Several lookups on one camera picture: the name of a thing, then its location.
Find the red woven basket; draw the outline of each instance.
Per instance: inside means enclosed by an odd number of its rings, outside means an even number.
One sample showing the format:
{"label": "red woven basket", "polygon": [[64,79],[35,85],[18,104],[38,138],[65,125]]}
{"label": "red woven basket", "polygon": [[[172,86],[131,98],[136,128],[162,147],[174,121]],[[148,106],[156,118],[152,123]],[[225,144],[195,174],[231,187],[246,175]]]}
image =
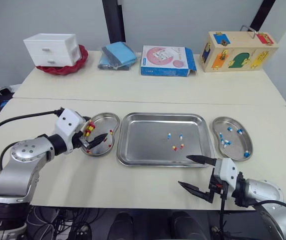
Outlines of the red woven basket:
{"label": "red woven basket", "polygon": [[42,70],[48,74],[53,75],[67,75],[77,72],[86,62],[88,52],[83,45],[79,45],[81,52],[81,59],[79,59],[74,66],[36,66],[39,70]]}

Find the metal handle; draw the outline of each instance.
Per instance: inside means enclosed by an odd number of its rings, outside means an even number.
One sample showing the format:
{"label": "metal handle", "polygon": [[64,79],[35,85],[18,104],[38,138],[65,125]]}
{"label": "metal handle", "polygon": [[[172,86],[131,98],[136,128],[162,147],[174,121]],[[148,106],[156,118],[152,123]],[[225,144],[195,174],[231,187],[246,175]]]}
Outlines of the metal handle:
{"label": "metal handle", "polygon": [[253,28],[251,28],[251,27],[249,27],[249,26],[243,25],[243,26],[241,27],[240,31],[242,31],[243,28],[247,28],[248,30],[253,31],[253,32],[254,32],[254,35],[253,35],[252,39],[255,38],[255,35],[256,35],[256,30],[255,30],[255,29],[253,29]]}

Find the robotic arm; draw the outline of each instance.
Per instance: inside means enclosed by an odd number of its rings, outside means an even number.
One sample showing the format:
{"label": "robotic arm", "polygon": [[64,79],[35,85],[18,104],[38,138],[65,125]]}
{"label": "robotic arm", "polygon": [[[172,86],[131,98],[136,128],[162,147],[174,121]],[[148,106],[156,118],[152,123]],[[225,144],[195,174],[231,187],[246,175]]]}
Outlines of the robotic arm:
{"label": "robotic arm", "polygon": [[0,240],[23,238],[39,171],[46,163],[81,146],[91,149],[105,139],[107,133],[87,142],[81,132],[85,123],[77,112],[65,109],[52,136],[20,141],[11,148],[10,160],[0,172]]}
{"label": "robotic arm", "polygon": [[209,192],[204,193],[196,186],[179,182],[182,187],[210,203],[213,203],[214,195],[217,193],[222,199],[235,198],[237,206],[253,206],[259,212],[272,239],[286,240],[286,207],[277,203],[259,204],[264,200],[283,203],[284,196],[278,186],[266,180],[245,180],[242,172],[238,173],[235,163],[230,158],[214,159],[201,155],[189,155],[187,158],[200,164],[213,165],[215,168],[210,178]]}

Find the blue and white capsule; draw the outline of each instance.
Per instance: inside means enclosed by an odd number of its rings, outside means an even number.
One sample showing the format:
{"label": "blue and white capsule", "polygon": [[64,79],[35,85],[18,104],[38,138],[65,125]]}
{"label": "blue and white capsule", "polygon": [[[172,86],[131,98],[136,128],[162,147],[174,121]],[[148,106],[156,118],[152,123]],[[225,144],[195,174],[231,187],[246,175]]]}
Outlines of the blue and white capsule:
{"label": "blue and white capsule", "polygon": [[250,156],[250,153],[248,152],[248,150],[246,150],[244,153],[244,157],[248,158],[249,156]]}

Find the cardboard box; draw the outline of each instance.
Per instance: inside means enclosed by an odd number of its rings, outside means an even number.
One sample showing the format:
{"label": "cardboard box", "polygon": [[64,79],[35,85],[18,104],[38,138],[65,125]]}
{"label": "cardboard box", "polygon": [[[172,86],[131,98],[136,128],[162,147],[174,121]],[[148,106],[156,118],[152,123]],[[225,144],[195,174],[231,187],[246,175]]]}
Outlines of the cardboard box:
{"label": "cardboard box", "polygon": [[186,47],[144,46],[141,75],[187,77],[196,71],[193,52]]}

